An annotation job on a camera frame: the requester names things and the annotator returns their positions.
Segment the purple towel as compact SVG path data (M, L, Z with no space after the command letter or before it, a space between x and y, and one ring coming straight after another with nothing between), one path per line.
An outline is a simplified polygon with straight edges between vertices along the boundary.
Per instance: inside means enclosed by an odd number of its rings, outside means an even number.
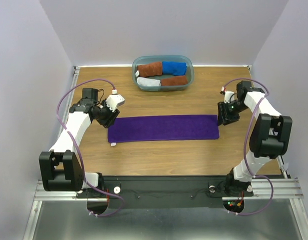
M108 142L217 140L217 116L213 114L122 117L107 132Z

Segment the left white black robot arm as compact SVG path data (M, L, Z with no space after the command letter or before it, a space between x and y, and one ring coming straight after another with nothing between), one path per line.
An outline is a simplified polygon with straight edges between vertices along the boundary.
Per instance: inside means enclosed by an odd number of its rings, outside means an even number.
M95 88L82 90L81 99L69 109L67 122L57 141L49 151L39 155L41 178L46 191L78 192L88 189L94 197L104 194L102 175L85 172L78 148L93 121L106 129L114 124L120 113L118 108L125 99L114 89L108 98L99 100L98 92Z

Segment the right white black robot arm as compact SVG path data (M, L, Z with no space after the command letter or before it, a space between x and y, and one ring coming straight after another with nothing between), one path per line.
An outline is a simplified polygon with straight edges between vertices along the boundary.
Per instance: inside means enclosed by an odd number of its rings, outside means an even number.
M229 196L251 192L251 181L266 163L283 156L288 149L293 120L282 115L268 101L270 92L255 80L239 78L236 91L222 86L224 100L217 104L217 124L229 125L240 119L240 112L249 109L252 117L245 135L242 161L231 169L224 182L224 192Z

